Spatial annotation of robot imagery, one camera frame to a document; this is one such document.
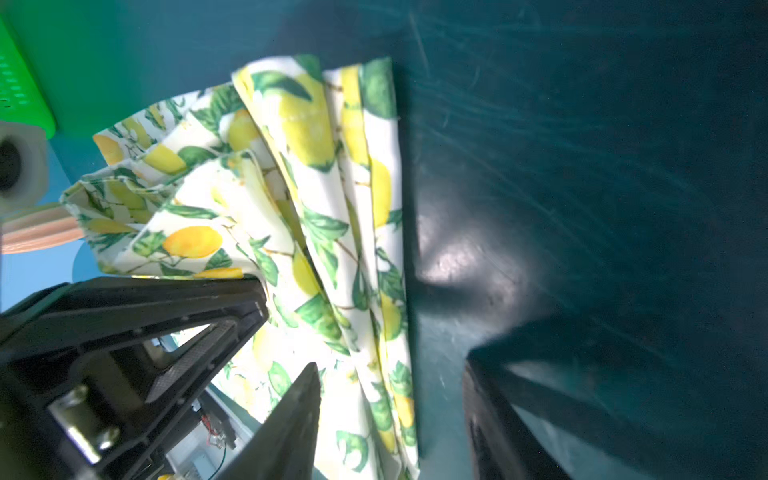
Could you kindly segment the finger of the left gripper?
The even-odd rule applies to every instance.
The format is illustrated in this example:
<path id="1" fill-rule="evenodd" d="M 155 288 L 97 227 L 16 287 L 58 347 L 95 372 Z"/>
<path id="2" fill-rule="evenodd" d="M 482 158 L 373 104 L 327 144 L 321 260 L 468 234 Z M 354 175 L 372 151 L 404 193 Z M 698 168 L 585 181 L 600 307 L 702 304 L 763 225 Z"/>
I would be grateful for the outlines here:
<path id="1" fill-rule="evenodd" d="M 109 337 L 138 339 L 233 317 L 252 332 L 269 318 L 256 279 L 152 280 L 99 277 L 38 291 L 1 314 L 1 361 Z"/>
<path id="2" fill-rule="evenodd" d="M 215 375 L 231 357 L 237 341 L 234 320 L 206 325 L 172 352 L 170 366 L 152 382 L 144 402 L 160 400 L 166 394 L 184 390 L 206 375 Z"/>

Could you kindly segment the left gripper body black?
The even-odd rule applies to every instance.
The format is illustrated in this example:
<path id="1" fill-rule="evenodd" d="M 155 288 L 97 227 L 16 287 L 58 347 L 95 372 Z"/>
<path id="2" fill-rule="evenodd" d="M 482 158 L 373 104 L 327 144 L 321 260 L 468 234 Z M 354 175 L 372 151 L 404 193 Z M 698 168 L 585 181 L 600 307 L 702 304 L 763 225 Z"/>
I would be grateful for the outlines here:
<path id="1" fill-rule="evenodd" d="M 161 463 L 173 430 L 204 389 L 204 378 L 147 404 L 172 352 L 152 356 L 149 341 L 101 341 L 11 363 L 1 383 L 23 414 L 23 432 L 57 458 L 52 477 L 136 479 Z"/>

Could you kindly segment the lemon print skirt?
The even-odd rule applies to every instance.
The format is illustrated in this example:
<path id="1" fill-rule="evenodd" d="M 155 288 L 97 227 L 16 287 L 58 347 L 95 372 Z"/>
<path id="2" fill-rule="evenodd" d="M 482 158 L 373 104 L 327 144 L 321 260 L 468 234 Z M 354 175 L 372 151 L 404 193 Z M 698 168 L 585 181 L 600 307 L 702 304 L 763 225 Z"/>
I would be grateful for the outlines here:
<path id="1" fill-rule="evenodd" d="M 315 364 L 329 479 L 420 473 L 398 118 L 389 58 L 270 57 L 96 134 L 106 167 L 61 197 L 106 274 L 261 281 L 215 385 L 264 421 Z"/>

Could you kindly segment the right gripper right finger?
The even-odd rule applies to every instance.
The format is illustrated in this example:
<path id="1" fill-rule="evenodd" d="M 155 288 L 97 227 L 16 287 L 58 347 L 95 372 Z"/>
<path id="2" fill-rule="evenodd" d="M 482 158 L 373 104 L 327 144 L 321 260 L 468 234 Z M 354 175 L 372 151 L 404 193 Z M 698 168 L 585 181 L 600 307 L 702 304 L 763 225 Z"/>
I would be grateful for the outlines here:
<path id="1" fill-rule="evenodd" d="M 469 358 L 463 372 L 463 407 L 473 477 L 566 479 L 482 364 Z"/>

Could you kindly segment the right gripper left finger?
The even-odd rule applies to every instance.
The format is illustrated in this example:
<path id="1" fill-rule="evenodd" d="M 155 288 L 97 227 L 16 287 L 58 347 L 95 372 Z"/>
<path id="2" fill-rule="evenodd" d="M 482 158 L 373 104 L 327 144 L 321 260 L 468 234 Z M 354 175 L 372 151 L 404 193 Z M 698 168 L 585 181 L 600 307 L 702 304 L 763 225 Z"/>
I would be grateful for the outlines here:
<path id="1" fill-rule="evenodd" d="M 310 479 L 317 445 L 320 380 L 306 365 L 265 423 L 219 479 Z"/>

